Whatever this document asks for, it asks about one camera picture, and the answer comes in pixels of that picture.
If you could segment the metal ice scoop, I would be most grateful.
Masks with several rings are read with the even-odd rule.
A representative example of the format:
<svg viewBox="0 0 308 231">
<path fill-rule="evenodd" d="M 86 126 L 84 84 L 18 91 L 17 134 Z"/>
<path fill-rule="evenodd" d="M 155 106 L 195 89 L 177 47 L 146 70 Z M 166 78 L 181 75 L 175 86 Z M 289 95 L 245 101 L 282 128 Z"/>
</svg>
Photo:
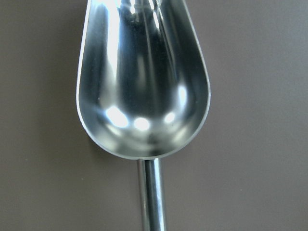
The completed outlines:
<svg viewBox="0 0 308 231">
<path fill-rule="evenodd" d="M 210 97 L 185 1 L 88 1 L 77 112 L 97 146 L 138 162 L 145 231 L 167 229 L 161 159 L 198 134 Z"/>
</svg>

